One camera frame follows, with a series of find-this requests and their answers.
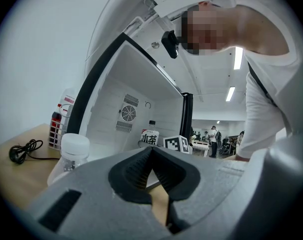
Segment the wooden table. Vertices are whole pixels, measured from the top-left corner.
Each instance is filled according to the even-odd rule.
[[[0,145],[0,193],[23,210],[47,188],[47,178],[58,160],[35,160],[27,157],[23,164],[15,164],[9,159],[8,152],[14,145],[24,146],[31,139],[35,139],[42,140],[43,145],[32,152],[33,157],[60,158],[59,151],[48,147],[48,134],[49,125],[41,124]],[[165,225],[168,195],[161,185],[149,193],[152,197],[152,211]]]

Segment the white bottle cap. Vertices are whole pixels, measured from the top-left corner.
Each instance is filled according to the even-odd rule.
[[[85,159],[90,154],[90,140],[79,134],[65,133],[61,138],[60,154],[72,161]]]

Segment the person in background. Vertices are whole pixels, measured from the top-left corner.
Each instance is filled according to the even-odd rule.
[[[242,143],[242,140],[243,140],[243,137],[244,137],[244,131],[242,131],[239,136],[237,137],[237,142],[236,142],[236,154],[237,154],[237,151],[239,150],[240,146],[241,146],[241,143]]]
[[[192,147],[193,146],[193,144],[192,144],[192,141],[193,141],[193,136],[194,136],[194,129],[193,129],[193,127],[191,126],[190,127],[190,136],[189,136],[189,145]]]
[[[196,141],[200,141],[202,138],[201,138],[201,134],[200,132],[198,132],[198,134],[196,134]]]
[[[211,132],[209,133],[210,142],[211,142],[211,155],[210,158],[216,158],[217,153],[217,140],[216,140],[216,134],[218,131],[216,130],[216,126],[214,125],[211,128]]]
[[[204,132],[204,136],[201,138],[202,141],[208,141],[208,131]]]

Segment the ceiling light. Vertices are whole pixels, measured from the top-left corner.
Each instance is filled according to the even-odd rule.
[[[230,87],[229,88],[229,92],[228,92],[228,95],[227,95],[227,98],[226,98],[226,101],[227,102],[230,102],[231,99],[232,99],[232,96],[234,94],[234,91],[235,91],[235,87]]]
[[[243,48],[236,47],[235,48],[235,64],[233,65],[234,70],[239,70],[242,65],[243,58]]]

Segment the black shoulder strap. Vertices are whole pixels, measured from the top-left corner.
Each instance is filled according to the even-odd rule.
[[[249,66],[249,72],[251,74],[251,76],[255,79],[256,83],[259,85],[259,87],[262,89],[263,93],[266,95],[266,97],[271,101],[271,103],[277,107],[277,105],[275,104],[275,102],[273,101],[272,97],[270,96],[270,94],[268,93],[268,91],[266,90],[266,88],[264,87],[264,85],[262,84],[262,82],[260,81],[260,79],[258,78],[258,76],[256,75],[256,73],[254,72],[252,66],[250,65],[250,63],[248,62],[248,66]]]

